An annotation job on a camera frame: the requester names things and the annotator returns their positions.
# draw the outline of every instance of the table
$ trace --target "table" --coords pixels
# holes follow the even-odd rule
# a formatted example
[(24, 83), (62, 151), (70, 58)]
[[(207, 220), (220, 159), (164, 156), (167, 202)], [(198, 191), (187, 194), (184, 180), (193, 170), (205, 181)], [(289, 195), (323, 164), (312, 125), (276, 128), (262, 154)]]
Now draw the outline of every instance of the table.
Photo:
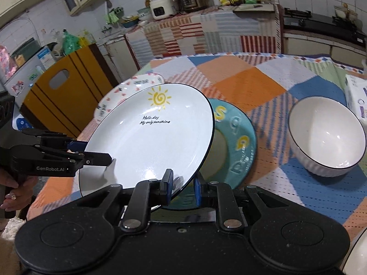
[[(242, 186), (260, 186), (325, 214), (343, 224), (351, 239), (367, 226), (367, 156), (346, 176), (311, 176), (293, 156), (286, 136), (286, 117), (297, 100), (319, 95), (345, 105), (345, 75), (363, 77), (362, 71), (323, 56), (217, 53), (152, 60), (138, 74), (146, 72), (192, 85), (208, 98), (233, 103), (247, 114), (258, 150)], [(96, 127), (91, 121), (79, 139), (88, 140)], [(78, 189), (77, 178), (50, 178), (28, 219), (79, 198)]]
[(233, 13), (213, 6), (135, 27), (125, 34), (137, 67), (153, 58), (217, 52), (281, 53), (280, 6), (274, 12)]

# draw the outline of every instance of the plate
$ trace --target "plate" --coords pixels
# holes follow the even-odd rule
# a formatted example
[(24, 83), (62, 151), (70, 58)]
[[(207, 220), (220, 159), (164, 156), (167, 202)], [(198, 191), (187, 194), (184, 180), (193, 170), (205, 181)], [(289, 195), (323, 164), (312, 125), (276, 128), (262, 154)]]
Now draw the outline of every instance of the plate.
[(113, 161), (84, 166), (80, 192), (85, 196), (114, 183), (133, 188), (172, 169), (176, 196), (200, 169), (213, 136), (213, 111), (199, 90), (166, 83), (140, 91), (111, 111), (90, 138), (86, 151), (109, 153)]
[(106, 94), (105, 97), (98, 103), (94, 110), (94, 119), (97, 123), (101, 121), (121, 102), (128, 99), (130, 96), (140, 92), (146, 88), (155, 85), (163, 84), (164, 78), (157, 73), (146, 73), (135, 75), (132, 78), (120, 83)]
[[(256, 133), (250, 119), (236, 106), (209, 99), (215, 117), (215, 132), (208, 157), (200, 169), (207, 182), (224, 182), (232, 189), (239, 186), (250, 170), (256, 155)], [(169, 206), (163, 209), (196, 209), (192, 182)]]

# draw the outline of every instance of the human hand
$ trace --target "human hand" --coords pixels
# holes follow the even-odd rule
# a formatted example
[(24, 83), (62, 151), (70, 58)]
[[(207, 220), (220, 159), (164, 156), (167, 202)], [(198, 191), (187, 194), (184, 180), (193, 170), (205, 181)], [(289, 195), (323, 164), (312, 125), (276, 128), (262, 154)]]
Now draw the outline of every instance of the human hand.
[(38, 177), (28, 176), (22, 185), (18, 183), (2, 168), (0, 168), (0, 185), (14, 188), (5, 196), (5, 200), (0, 209), (5, 211), (16, 211), (26, 207), (33, 195), (33, 187), (37, 184)]

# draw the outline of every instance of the green plastic bag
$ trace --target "green plastic bag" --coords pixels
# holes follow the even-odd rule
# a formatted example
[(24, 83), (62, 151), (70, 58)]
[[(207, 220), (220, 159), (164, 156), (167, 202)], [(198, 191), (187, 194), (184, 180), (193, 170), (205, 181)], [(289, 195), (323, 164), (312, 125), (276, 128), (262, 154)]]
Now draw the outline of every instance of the green plastic bag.
[(70, 34), (68, 31), (64, 30), (64, 42), (62, 47), (64, 49), (64, 54), (69, 55), (72, 52), (80, 49), (79, 38)]

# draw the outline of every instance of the stove burner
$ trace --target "stove burner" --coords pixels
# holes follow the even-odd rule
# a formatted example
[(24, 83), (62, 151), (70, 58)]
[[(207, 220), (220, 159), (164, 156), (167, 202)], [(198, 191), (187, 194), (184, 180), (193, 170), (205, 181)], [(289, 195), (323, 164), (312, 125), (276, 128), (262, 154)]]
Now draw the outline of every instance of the stove burner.
[(355, 25), (355, 23), (352, 23), (351, 21), (342, 19), (340, 17), (333, 16), (333, 23), (348, 30), (357, 30), (357, 26)]
[(285, 15), (289, 15), (290, 17), (312, 17), (311, 11), (299, 11), (299, 10), (291, 10), (289, 8), (284, 8)]

